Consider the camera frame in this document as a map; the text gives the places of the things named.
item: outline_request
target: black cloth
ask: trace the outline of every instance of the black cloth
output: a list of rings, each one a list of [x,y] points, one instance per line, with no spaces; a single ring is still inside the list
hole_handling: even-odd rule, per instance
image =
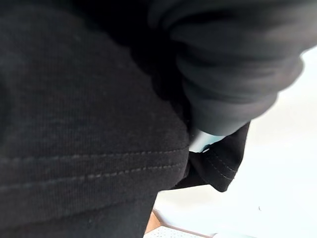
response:
[[[249,125],[210,145],[205,153],[190,152],[185,176],[173,189],[210,184],[227,191],[241,165]]]
[[[316,0],[144,0],[177,43],[195,126],[229,135],[260,116],[317,44]]]
[[[107,4],[0,4],[1,238],[139,238],[160,190],[191,174],[229,185],[188,163],[188,103],[169,41],[147,29],[142,8],[127,5],[136,17],[123,18]],[[236,170],[242,154],[220,159]],[[234,177],[217,163],[210,173]]]

